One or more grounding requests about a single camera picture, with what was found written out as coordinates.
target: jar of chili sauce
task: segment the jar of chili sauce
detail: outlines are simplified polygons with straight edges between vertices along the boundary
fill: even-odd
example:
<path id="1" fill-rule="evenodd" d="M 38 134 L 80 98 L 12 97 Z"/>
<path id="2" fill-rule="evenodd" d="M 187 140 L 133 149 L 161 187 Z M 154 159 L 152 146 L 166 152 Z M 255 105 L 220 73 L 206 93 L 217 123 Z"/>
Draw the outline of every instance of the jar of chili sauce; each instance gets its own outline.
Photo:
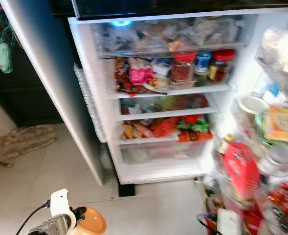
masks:
<path id="1" fill-rule="evenodd" d="M 173 55 L 171 82 L 190 82 L 194 80 L 195 51 L 175 52 Z"/>
<path id="2" fill-rule="evenodd" d="M 208 79 L 211 83 L 224 82 L 232 68 L 235 51 L 217 50 L 213 53 L 213 59 L 209 66 Z"/>

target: black cable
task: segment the black cable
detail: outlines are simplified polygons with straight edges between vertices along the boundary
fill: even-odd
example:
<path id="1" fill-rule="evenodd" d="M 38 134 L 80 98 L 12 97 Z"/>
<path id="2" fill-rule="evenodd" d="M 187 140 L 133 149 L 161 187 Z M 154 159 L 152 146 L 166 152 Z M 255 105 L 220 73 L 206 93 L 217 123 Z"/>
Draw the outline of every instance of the black cable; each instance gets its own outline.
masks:
<path id="1" fill-rule="evenodd" d="M 217 234 L 219 234 L 219 235 L 223 235 L 223 234 L 220 233 L 218 230 L 216 230 L 216 229 L 214 229 L 214 228 L 211 228 L 211 227 L 209 227 L 208 225 L 206 225 L 204 222 L 202 222 L 202 220 L 199 219 L 200 216 L 206 217 L 206 215 L 205 215 L 205 214 L 198 214 L 198 215 L 197 215 L 197 220 L 199 221 L 199 223 L 200 223 L 201 225 L 205 226 L 205 227 L 208 228 L 208 229 L 211 229 L 212 231 L 214 231 L 215 233 L 217 233 Z"/>
<path id="2" fill-rule="evenodd" d="M 19 230 L 17 231 L 16 235 L 18 235 L 22 228 L 25 226 L 25 224 L 27 223 L 27 221 L 32 217 L 32 215 L 34 215 L 36 212 L 38 212 L 41 208 L 48 208 L 50 207 L 50 200 L 47 200 L 44 204 L 42 204 L 40 207 L 38 207 L 36 210 L 34 210 L 29 216 L 28 218 L 23 222 L 23 224 L 21 225 L 21 227 L 19 228 Z"/>

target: yellow label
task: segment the yellow label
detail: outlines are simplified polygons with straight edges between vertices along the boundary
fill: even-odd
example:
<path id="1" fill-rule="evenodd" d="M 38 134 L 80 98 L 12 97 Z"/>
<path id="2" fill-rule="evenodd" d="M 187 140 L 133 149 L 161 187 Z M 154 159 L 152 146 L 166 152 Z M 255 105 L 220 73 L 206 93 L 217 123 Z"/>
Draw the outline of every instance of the yellow label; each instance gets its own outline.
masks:
<path id="1" fill-rule="evenodd" d="M 217 72 L 217 67 L 214 67 L 214 66 L 211 65 L 209 67 L 208 77 L 211 80 L 214 80 L 214 78 L 216 77 L 216 72 Z"/>

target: black refrigerator foot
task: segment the black refrigerator foot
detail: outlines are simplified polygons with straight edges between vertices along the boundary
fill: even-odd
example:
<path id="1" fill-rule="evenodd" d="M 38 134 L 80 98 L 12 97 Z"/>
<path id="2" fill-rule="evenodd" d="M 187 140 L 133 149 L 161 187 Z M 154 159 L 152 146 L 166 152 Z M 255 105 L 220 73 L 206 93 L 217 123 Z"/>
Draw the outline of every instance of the black refrigerator foot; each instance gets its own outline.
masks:
<path id="1" fill-rule="evenodd" d="M 118 182 L 119 197 L 135 196 L 135 185 L 122 185 Z"/>

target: blue light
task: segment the blue light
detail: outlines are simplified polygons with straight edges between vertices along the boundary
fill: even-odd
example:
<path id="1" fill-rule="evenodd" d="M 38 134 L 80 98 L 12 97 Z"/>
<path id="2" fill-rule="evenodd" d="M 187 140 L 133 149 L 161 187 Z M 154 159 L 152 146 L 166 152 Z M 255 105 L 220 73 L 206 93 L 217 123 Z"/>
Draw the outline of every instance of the blue light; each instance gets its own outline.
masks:
<path id="1" fill-rule="evenodd" d="M 112 24 L 114 26 L 126 26 L 126 25 L 129 25 L 131 23 L 131 21 L 115 21 L 115 22 L 112 22 Z"/>

